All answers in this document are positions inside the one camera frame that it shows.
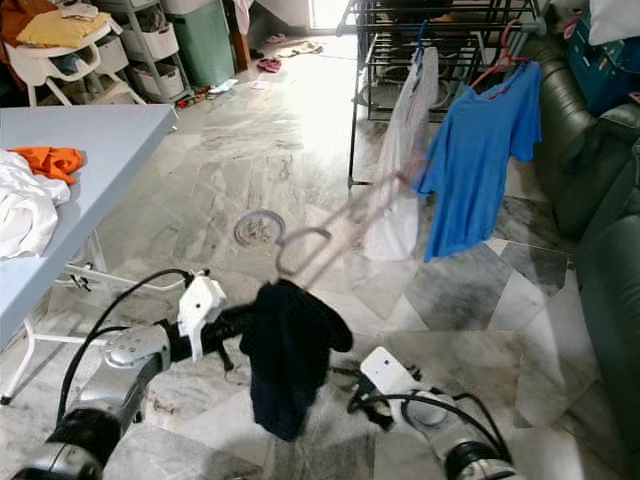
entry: white chair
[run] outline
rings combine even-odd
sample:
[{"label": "white chair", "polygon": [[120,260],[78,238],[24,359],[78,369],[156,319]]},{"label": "white chair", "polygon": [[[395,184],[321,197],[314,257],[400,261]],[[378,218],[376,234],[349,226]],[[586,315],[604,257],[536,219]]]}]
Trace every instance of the white chair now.
[{"label": "white chair", "polygon": [[[82,45],[78,48],[30,48],[24,45],[12,47],[11,45],[5,44],[11,66],[15,70],[16,74],[22,79],[22,81],[27,84],[27,89],[29,92],[29,105],[31,105],[32,107],[38,106],[35,87],[38,87],[40,85],[47,85],[63,105],[71,105],[71,101],[53,81],[54,78],[63,80],[65,82],[75,82],[86,76],[87,78],[89,78],[98,92],[104,94],[105,89],[100,83],[100,80],[95,72],[96,68],[100,66],[100,52],[98,51],[96,42],[107,35],[110,30],[110,24],[106,23],[100,29],[96,30],[90,35],[87,35],[84,38]],[[79,54],[84,61],[84,63],[80,62],[77,64],[79,70],[75,73],[63,73],[51,61],[51,58],[53,57],[61,57],[74,52],[80,52]],[[108,75],[111,80],[116,82],[116,84],[120,84],[118,85],[119,91],[122,92],[123,89],[126,89],[127,93],[136,103],[145,103],[144,100],[142,100],[142,98],[140,98],[140,96],[136,94],[131,89],[131,87],[129,87],[125,82],[118,78],[114,72],[101,73]]]}]

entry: green bin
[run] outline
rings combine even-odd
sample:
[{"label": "green bin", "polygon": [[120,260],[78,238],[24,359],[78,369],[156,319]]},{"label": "green bin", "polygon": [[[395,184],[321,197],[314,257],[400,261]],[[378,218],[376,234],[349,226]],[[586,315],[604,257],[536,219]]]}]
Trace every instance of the green bin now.
[{"label": "green bin", "polygon": [[167,14],[191,85],[220,85],[233,76],[229,29],[220,0],[186,14]]}]

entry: blue t-shirt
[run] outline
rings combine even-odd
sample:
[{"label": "blue t-shirt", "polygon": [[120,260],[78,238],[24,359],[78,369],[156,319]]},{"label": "blue t-shirt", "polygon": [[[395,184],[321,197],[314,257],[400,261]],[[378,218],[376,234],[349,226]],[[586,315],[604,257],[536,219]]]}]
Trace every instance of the blue t-shirt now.
[{"label": "blue t-shirt", "polygon": [[509,156],[530,162],[541,140],[539,94],[540,65],[528,62],[482,94],[467,88],[451,105],[413,184],[419,194],[437,194],[425,262],[489,239]]}]

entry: clothes hanger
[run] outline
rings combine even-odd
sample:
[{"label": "clothes hanger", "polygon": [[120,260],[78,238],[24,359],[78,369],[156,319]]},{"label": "clothes hanger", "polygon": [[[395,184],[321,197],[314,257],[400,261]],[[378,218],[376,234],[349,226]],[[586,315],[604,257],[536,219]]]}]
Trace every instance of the clothes hanger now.
[{"label": "clothes hanger", "polygon": [[425,20],[422,22],[420,26],[420,32],[418,33],[418,48],[416,50],[416,54],[413,57],[413,63],[418,65],[418,69],[416,70],[416,80],[413,84],[413,88],[411,89],[411,95],[416,93],[418,89],[418,85],[420,84],[420,72],[422,70],[422,55],[424,54],[424,45],[422,44],[422,37],[427,31],[427,26],[429,25],[429,20]]},{"label": "clothes hanger", "polygon": [[[502,55],[500,56],[500,58],[498,58],[498,61],[486,72],[484,72],[482,75],[480,75],[475,82],[473,82],[471,84],[471,88],[475,89],[480,82],[482,82],[485,78],[487,78],[489,75],[492,75],[494,73],[502,73],[505,72],[507,70],[509,70],[513,65],[515,65],[516,63],[523,63],[523,62],[529,62],[531,59],[526,58],[526,57],[514,57],[513,54],[511,53],[511,48],[509,47],[509,44],[507,43],[507,40],[509,38],[509,33],[511,33],[511,29],[513,28],[514,25],[521,25],[522,22],[517,19],[514,18],[513,20],[511,20],[506,28],[504,29],[504,31],[502,32],[502,38],[500,40],[500,43],[502,44]],[[493,95],[491,95],[491,97],[489,98],[490,100],[497,97],[498,95],[500,95],[501,93],[504,93],[506,91],[505,90],[501,90]]]}]

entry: floor drain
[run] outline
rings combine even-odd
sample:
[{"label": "floor drain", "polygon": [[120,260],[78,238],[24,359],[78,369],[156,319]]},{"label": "floor drain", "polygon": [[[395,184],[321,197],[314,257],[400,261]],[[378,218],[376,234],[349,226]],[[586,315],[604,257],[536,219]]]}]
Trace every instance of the floor drain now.
[{"label": "floor drain", "polygon": [[284,220],[271,210],[245,213],[236,223],[233,236],[243,247],[261,248],[274,245],[284,235]]}]

